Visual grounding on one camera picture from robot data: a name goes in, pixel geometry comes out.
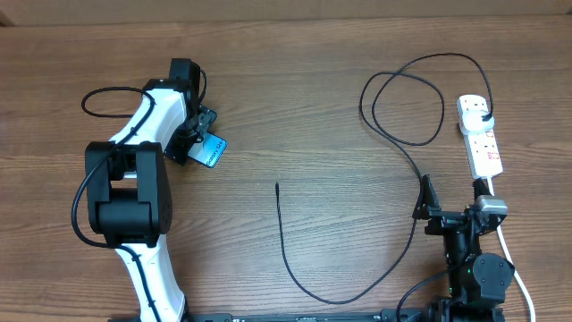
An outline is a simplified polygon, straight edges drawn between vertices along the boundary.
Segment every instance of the small blue object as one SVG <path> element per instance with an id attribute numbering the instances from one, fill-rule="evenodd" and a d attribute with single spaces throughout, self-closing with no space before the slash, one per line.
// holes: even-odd
<path id="1" fill-rule="evenodd" d="M 209 168 L 215 167 L 218 159 L 226 149 L 226 141 L 211 134 L 206 133 L 205 139 L 200 143 L 195 143 L 189 150 L 189 157 L 196 160 L 201 165 Z"/>

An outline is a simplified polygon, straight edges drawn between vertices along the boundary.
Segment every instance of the white power strip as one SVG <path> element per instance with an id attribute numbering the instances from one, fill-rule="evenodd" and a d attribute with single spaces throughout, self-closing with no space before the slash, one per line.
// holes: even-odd
<path id="1" fill-rule="evenodd" d="M 499 154 L 499 146 L 494 137 L 492 127 L 494 119 L 483 121 L 482 115 L 488 113 L 486 99 L 477 95 L 464 95 L 457 100 L 458 110 L 458 126 L 463 132 L 465 146 L 467 147 L 468 163 L 471 167 L 471 174 L 474 179 L 486 179 L 490 193 L 494 196 L 494 188 L 492 187 L 493 176 L 502 173 L 501 155 Z M 497 228 L 500 245 L 504 256 L 512 263 L 509 254 L 509 248 L 504 240 L 502 229 Z M 536 321 L 536 313 L 534 312 L 533 300 L 526 289 L 525 283 L 515 270 L 515 279 L 518 286 L 525 295 L 528 310 L 530 312 L 530 321 Z"/>

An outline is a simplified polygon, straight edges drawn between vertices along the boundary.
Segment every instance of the power strip socket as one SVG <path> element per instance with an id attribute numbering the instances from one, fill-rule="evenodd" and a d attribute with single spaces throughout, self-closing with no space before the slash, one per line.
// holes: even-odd
<path id="1" fill-rule="evenodd" d="M 474 179 L 485 179 L 502 173 L 501 155 L 499 154 L 499 146 L 494 136 L 491 122 L 471 123 L 467 130 L 467 115 L 471 114 L 470 119 L 476 111 L 478 115 L 488 113 L 486 100 L 477 95 L 464 95 L 457 101 L 458 107 L 458 123 L 459 128 L 463 132 L 465 146 L 467 147 L 468 163 L 471 167 L 471 174 Z"/>

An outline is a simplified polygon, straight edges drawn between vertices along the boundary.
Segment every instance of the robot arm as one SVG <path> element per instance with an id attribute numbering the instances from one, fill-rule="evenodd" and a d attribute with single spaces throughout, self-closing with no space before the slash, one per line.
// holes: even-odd
<path id="1" fill-rule="evenodd" d="M 200 73 L 189 59 L 173 59 L 168 79 L 150 80 L 143 88 L 156 104 L 137 133 L 123 146 L 114 147 L 147 113 L 146 96 L 121 131 L 107 142 L 91 142 L 86 148 L 87 174 L 110 149 L 116 149 L 88 182 L 88 212 L 92 230 L 103 234 L 105 243 L 116 248 L 125 262 L 139 298 L 140 316 L 123 321 L 155 322 L 157 315 L 162 322 L 189 318 L 167 250 L 172 199 L 164 155 L 184 165 L 195 143 L 202 146 L 209 137 L 206 132 L 216 113 L 198 102 Z M 112 187 L 111 181 L 122 179 L 137 179 L 137 188 Z M 126 249 L 137 254 L 139 263 Z"/>

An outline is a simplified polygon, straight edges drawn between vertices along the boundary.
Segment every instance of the wooden tabletop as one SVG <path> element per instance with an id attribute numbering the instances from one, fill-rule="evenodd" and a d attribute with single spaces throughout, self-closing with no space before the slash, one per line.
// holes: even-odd
<path id="1" fill-rule="evenodd" d="M 165 77 L 172 57 L 208 74 L 213 131 L 228 140 L 214 169 L 166 161 L 174 214 L 168 234 L 177 282 L 193 312 L 231 314 L 377 311 L 444 268 L 442 238 L 420 222 L 403 261 L 359 301 L 333 306 L 290 280 L 280 250 L 274 183 L 281 184 L 286 251 L 299 281 L 329 300 L 364 290 L 402 252 L 418 183 L 404 156 L 367 129 L 358 99 L 375 72 L 421 55 L 459 52 L 486 70 L 505 172 L 495 190 L 509 204 L 503 225 L 539 320 L 572 314 L 572 18 L 481 17 L 153 24 L 0 29 L 0 320 L 105 321 L 137 315 L 122 261 L 73 233 L 72 198 L 83 152 L 124 120 L 90 117 L 82 97 L 105 86 L 142 87 Z M 485 95 L 467 60 L 434 58 L 411 73 L 446 102 L 441 133 L 406 147 L 444 209 L 472 201 L 456 99 Z M 375 81 L 366 94 L 371 106 Z M 134 94 L 94 97 L 89 108 L 130 113 Z M 392 134 L 429 138 L 439 121 L 432 89 L 397 79 L 378 114 Z M 80 223 L 91 233 L 85 200 Z M 501 254 L 496 233 L 481 239 Z M 447 293 L 446 280 L 412 295 L 408 307 Z M 513 281 L 502 306 L 527 321 Z"/>

